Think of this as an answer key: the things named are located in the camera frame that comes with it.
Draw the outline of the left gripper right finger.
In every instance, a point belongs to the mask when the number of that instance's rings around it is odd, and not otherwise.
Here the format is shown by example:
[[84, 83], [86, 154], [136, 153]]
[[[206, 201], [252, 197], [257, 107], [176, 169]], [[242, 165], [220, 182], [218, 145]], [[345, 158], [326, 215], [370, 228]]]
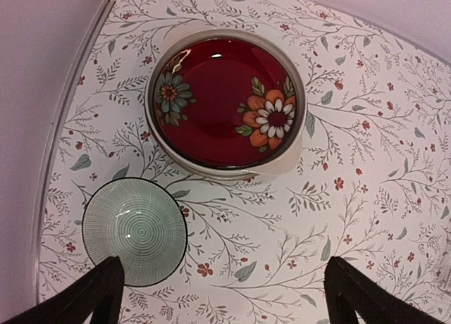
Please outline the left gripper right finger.
[[439, 323], [378, 286], [345, 259], [329, 259], [323, 281], [331, 323]]

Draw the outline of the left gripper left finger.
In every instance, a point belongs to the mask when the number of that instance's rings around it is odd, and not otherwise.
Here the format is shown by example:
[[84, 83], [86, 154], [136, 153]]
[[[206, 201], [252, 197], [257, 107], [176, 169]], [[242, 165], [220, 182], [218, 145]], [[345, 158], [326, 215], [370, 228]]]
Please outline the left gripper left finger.
[[109, 256], [56, 296], [6, 321], [17, 323], [117, 323], [125, 273], [119, 257]]

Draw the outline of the white small bowl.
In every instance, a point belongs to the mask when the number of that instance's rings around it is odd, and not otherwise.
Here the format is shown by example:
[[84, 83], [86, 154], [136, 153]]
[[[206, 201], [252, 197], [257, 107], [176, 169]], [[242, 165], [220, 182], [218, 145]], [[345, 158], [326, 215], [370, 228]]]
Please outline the white small bowl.
[[125, 177], [102, 185], [82, 217], [82, 240], [91, 262], [121, 260], [125, 285], [167, 280], [187, 251], [187, 223], [177, 201], [160, 185]]

